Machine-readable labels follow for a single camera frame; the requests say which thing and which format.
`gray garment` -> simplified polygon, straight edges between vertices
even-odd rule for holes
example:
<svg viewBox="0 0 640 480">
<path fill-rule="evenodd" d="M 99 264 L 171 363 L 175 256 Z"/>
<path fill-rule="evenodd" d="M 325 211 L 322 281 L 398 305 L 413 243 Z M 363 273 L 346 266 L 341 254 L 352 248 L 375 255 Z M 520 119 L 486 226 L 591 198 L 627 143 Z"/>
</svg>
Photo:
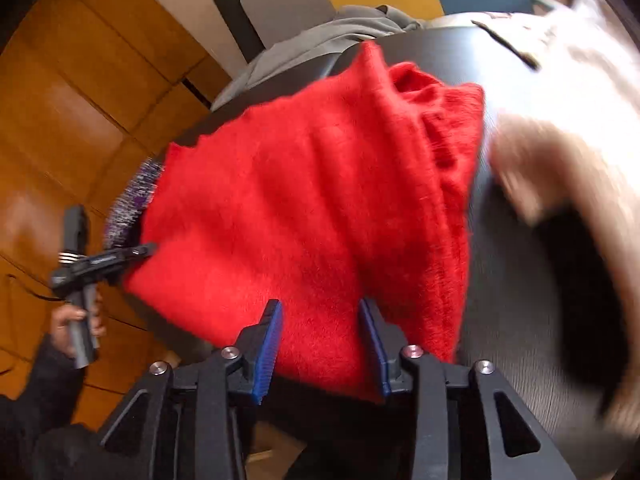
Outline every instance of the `gray garment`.
<svg viewBox="0 0 640 480">
<path fill-rule="evenodd" d="M 327 23 L 305 30 L 295 38 L 276 43 L 261 52 L 249 66 L 220 92 L 211 111 L 231 101 L 239 93 L 268 78 L 323 54 L 344 52 L 351 45 L 382 36 L 429 27 L 424 20 L 414 20 L 390 6 L 377 9 L 344 6 Z"/>
</svg>

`red cloth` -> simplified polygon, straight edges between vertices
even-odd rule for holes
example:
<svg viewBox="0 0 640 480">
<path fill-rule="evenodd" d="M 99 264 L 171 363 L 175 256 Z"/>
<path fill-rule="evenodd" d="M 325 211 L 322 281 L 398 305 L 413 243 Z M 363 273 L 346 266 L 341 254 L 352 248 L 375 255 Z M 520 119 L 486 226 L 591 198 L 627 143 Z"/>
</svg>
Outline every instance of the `red cloth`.
<svg viewBox="0 0 640 480">
<path fill-rule="evenodd" d="M 374 398 L 357 304 L 450 361 L 465 302 L 466 206 L 482 89 L 446 86 L 365 43 L 340 75 L 172 144 L 128 289 L 217 346 L 284 306 L 276 371 Z"/>
</svg>

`silver bolt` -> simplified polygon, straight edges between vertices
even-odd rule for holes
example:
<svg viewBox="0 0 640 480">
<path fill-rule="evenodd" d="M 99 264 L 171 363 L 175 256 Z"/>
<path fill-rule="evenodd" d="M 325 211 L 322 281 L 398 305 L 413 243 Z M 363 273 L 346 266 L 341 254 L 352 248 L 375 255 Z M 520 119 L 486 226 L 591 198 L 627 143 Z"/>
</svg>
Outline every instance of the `silver bolt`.
<svg viewBox="0 0 640 480">
<path fill-rule="evenodd" d="M 162 375 L 169 368 L 169 365 L 164 361 L 156 361 L 149 367 L 149 373 L 152 375 Z"/>
<path fill-rule="evenodd" d="M 225 346 L 220 353 L 223 359 L 235 359 L 240 355 L 240 351 L 235 346 Z"/>
<path fill-rule="evenodd" d="M 476 370 L 478 370 L 482 375 L 489 375 L 494 373 L 495 365 L 491 361 L 482 359 L 476 363 Z"/>
<path fill-rule="evenodd" d="M 423 354 L 424 350 L 420 345 L 408 345 L 402 349 L 402 355 L 409 359 L 417 359 L 418 357 L 422 357 Z"/>
</svg>

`black cable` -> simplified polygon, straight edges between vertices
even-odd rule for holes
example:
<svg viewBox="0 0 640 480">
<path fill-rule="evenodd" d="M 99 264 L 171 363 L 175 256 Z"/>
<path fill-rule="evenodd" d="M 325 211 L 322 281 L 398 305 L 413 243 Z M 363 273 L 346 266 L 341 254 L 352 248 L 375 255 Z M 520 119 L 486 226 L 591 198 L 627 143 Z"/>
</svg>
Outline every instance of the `black cable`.
<svg viewBox="0 0 640 480">
<path fill-rule="evenodd" d="M 13 278 L 16 283 L 18 285 L 20 285 L 22 287 L 22 289 L 25 292 L 28 292 L 29 294 L 31 294 L 32 296 L 34 296 L 35 298 L 38 298 L 39 300 L 44 300 L 44 301 L 65 301 L 65 300 L 61 300 L 60 298 L 54 298 L 52 296 L 42 296 L 40 294 L 38 294 L 37 292 L 33 292 L 28 286 L 26 286 L 23 282 L 20 281 L 20 278 L 18 278 L 18 276 L 16 276 L 15 274 L 5 274 L 5 276 L 7 278 Z"/>
</svg>

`human hand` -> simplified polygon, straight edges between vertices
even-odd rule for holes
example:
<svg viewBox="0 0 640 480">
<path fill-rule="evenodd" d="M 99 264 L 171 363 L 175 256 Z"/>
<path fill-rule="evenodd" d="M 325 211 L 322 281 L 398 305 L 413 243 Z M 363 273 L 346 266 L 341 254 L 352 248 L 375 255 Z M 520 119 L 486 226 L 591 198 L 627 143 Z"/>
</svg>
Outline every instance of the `human hand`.
<svg viewBox="0 0 640 480">
<path fill-rule="evenodd" d="M 95 302 L 89 307 L 91 311 L 91 333 L 96 337 L 102 337 L 106 329 L 102 325 L 102 318 L 100 317 L 100 310 L 102 308 L 102 297 L 98 293 L 95 297 Z M 51 313 L 51 343 L 58 351 L 62 352 L 69 358 L 76 356 L 76 350 L 71 342 L 71 336 L 69 335 L 68 325 L 70 321 L 80 321 L 86 317 L 87 312 L 82 308 L 66 303 L 63 306 L 58 307 Z"/>
</svg>

